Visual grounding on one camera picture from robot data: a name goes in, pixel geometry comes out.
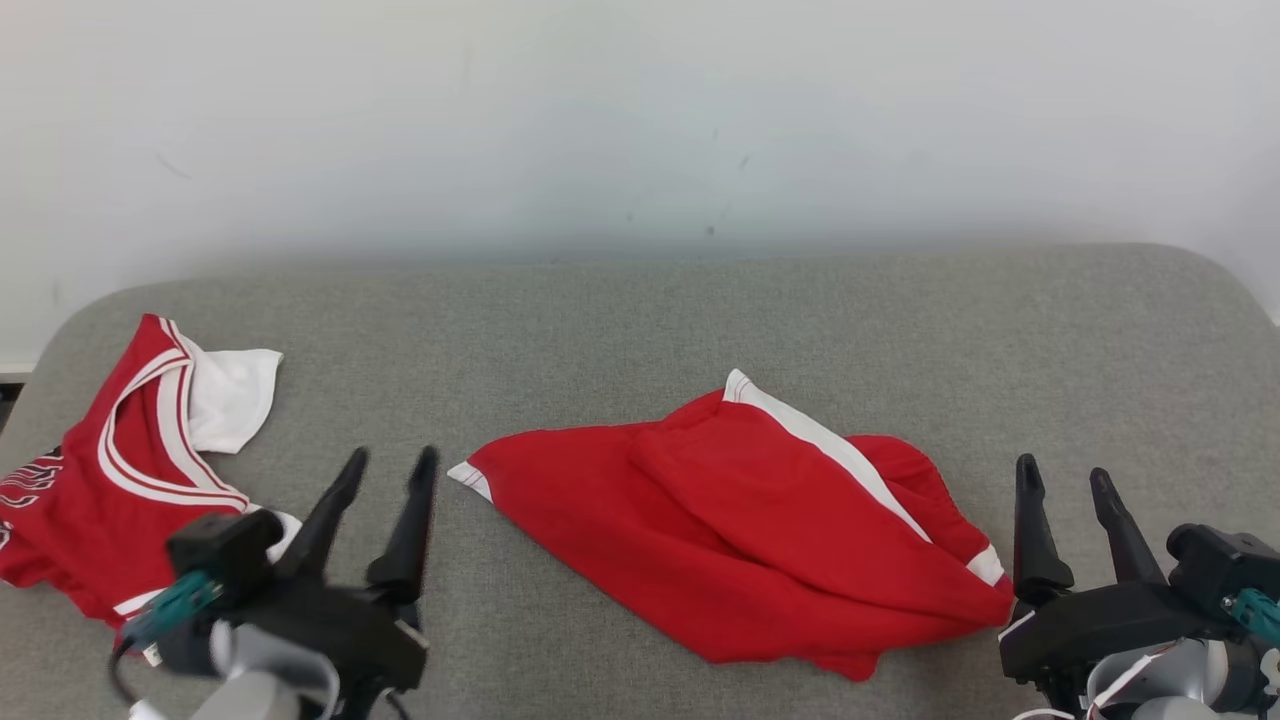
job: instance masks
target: red and white clothing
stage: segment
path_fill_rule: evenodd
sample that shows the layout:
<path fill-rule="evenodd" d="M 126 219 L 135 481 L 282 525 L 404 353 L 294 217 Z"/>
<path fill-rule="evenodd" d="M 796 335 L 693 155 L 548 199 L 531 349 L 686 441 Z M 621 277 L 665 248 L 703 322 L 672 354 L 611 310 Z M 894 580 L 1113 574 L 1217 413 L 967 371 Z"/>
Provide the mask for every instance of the red and white clothing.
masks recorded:
<path fill-rule="evenodd" d="M 237 452 L 266 420 L 280 354 L 205 352 L 145 315 L 84 419 L 0 479 L 0 579 L 47 582 L 114 626 L 173 583 L 165 541 L 207 512 L 255 510 L 201 451 Z M 285 539 L 298 523 L 280 515 Z"/>
<path fill-rule="evenodd" d="M 991 542 L 906 442 L 841 438 L 735 370 L 657 423 L 534 430 L 449 477 L 713 662 L 850 679 L 890 648 L 1009 620 Z"/>

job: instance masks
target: black cable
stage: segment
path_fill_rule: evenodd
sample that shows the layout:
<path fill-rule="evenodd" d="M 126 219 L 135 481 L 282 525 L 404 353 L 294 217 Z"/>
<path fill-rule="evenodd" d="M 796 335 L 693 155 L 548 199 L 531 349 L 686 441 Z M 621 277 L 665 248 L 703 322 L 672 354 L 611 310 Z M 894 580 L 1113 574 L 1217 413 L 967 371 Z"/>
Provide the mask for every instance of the black cable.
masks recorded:
<path fill-rule="evenodd" d="M 133 647 L 133 641 L 122 639 L 120 644 L 111 651 L 111 660 L 106 664 L 106 678 L 111 680 L 111 689 L 115 691 L 115 696 L 124 701 L 124 705 L 133 707 L 138 702 L 138 696 L 133 694 L 129 685 L 124 684 L 124 679 L 120 678 L 120 659 L 124 657 L 125 652 Z"/>
<path fill-rule="evenodd" d="M 396 708 L 396 714 L 401 716 L 401 720 L 413 720 L 410 716 L 408 710 L 404 707 L 404 701 L 401 700 L 398 693 L 387 693 L 387 702 Z"/>

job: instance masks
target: white sleeve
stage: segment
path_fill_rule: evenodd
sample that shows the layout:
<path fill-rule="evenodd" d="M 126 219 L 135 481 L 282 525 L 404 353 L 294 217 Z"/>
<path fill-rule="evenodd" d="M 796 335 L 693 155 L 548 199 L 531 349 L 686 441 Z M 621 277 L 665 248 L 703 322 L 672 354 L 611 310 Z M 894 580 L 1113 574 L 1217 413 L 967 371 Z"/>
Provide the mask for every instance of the white sleeve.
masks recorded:
<path fill-rule="evenodd" d="M 283 356 L 274 350 L 205 352 L 191 338 L 182 340 L 195 361 L 187 401 L 192 450 L 239 452 L 271 411 Z"/>

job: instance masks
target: gray fabric surface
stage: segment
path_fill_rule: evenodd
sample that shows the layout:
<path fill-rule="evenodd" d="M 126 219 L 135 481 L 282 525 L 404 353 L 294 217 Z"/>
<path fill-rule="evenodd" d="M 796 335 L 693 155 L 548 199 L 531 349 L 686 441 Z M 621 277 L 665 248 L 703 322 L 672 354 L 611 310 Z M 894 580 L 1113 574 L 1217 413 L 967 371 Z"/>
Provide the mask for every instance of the gray fabric surface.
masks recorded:
<path fill-rule="evenodd" d="M 58 333 L 0 439 L 0 469 L 59 441 L 143 311 L 206 348 L 284 352 L 262 432 L 212 460 L 259 502 L 302 515 L 351 448 L 371 447 L 335 547 L 338 580 L 357 582 L 376 553 L 421 445 L 452 464 L 530 428 L 655 419 L 735 366 L 836 432 L 918 445 L 1006 566 L 1014 459 L 1027 451 L 1079 587 L 1111 580 L 1093 465 L 1111 470 L 1166 569 L 1164 537 L 1183 521 L 1280 543 L 1280 342 L 1233 278 L 1178 250 L 147 287 Z M 421 720 L 989 720 L 1039 703 L 1001 676 L 995 632 L 890 653 L 864 684 L 797 661 L 708 665 L 452 482 L 439 489 L 428 573 L 433 655 L 410 698 Z M 0 715 L 123 717 L 102 675 L 110 641 L 51 591 L 0 588 Z M 129 676 L 175 716 L 209 689 L 138 664 Z"/>

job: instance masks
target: baseboard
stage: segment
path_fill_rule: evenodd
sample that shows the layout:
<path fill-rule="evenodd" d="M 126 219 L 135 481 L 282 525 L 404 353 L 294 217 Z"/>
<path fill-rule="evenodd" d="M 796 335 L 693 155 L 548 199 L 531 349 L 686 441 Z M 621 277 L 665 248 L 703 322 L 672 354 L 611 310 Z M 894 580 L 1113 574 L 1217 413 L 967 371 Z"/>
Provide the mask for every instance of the baseboard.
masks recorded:
<path fill-rule="evenodd" d="M 35 363 L 0 363 L 0 384 L 27 384 L 31 380 L 31 373 L 36 369 Z"/>

